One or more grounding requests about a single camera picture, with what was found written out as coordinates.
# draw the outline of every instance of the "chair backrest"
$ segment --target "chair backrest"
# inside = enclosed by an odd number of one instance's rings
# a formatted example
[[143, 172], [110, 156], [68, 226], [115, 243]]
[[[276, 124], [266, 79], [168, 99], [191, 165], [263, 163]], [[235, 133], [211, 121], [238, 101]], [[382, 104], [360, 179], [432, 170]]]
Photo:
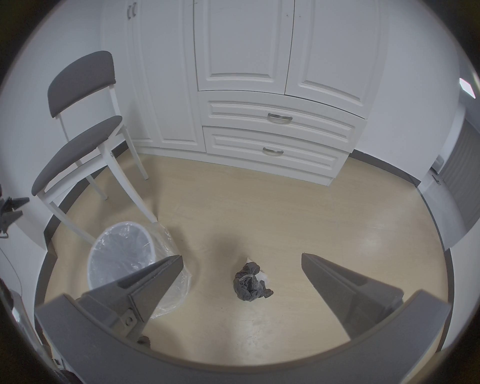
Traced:
[[112, 54], [98, 51], [80, 57], [61, 71], [48, 87], [48, 107], [57, 116], [77, 101], [115, 84]]

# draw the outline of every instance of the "gray chair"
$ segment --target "gray chair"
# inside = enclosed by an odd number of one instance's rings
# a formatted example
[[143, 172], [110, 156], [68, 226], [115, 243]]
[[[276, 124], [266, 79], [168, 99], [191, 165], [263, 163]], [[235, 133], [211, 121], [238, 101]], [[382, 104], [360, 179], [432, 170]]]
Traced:
[[[97, 125], [87, 129], [72, 140], [68, 139], [61, 113], [77, 101], [108, 87], [116, 116], [103, 120]], [[53, 200], [61, 193], [72, 187], [81, 179], [87, 178], [93, 188], [103, 199], [107, 196], [100, 190], [91, 174], [104, 166], [108, 166], [123, 189], [143, 214], [155, 223], [157, 218], [147, 208], [142, 198], [128, 181], [111, 151], [118, 140], [115, 136], [122, 135], [127, 142], [135, 163], [145, 179], [148, 175], [133, 146], [132, 139], [125, 125], [122, 123], [120, 108], [115, 94], [115, 72], [113, 58], [110, 52], [99, 51], [83, 56], [61, 71], [48, 87], [48, 106], [50, 114], [60, 124], [67, 143], [53, 156], [43, 168], [32, 186], [32, 195], [38, 196], [41, 201], [60, 219], [68, 228], [93, 244], [95, 238], [84, 230], [78, 228], [59, 208]], [[82, 157], [98, 148], [100, 154], [81, 162]], [[77, 166], [72, 172], [56, 182], [47, 191], [45, 188], [61, 172], [69, 166]]]

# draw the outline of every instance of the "crumpled black bag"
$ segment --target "crumpled black bag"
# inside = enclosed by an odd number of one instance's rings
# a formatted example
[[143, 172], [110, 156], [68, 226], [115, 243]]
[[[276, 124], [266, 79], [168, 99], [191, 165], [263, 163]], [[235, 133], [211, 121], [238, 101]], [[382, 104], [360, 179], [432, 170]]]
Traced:
[[254, 301], [259, 297], [267, 298], [273, 295], [273, 291], [265, 287], [265, 282], [263, 280], [258, 281], [255, 277], [259, 272], [259, 265], [250, 262], [245, 264], [241, 271], [235, 274], [233, 289], [239, 299], [243, 301]]

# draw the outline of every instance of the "light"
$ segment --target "light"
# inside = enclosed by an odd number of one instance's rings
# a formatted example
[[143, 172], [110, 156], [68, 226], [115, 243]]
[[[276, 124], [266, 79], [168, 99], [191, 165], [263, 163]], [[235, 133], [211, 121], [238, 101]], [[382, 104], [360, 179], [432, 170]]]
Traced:
[[460, 77], [460, 86], [462, 87], [462, 89], [465, 92], [467, 92], [470, 96], [472, 96], [474, 99], [476, 99], [475, 92], [473, 92], [473, 88], [470, 85], [470, 83], [466, 80], [463, 80], [461, 77]]

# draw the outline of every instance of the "drawer handle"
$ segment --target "drawer handle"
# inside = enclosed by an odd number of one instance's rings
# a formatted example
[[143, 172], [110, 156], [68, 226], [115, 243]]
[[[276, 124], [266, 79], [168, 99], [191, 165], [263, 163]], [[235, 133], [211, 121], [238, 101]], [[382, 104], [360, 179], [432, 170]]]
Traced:
[[274, 151], [273, 149], [265, 148], [263, 149], [264, 153], [270, 156], [280, 156], [283, 155], [283, 151]]
[[275, 113], [269, 113], [267, 115], [267, 119], [269, 119], [273, 123], [288, 124], [292, 121], [293, 117], [281, 116], [281, 115], [276, 115]]

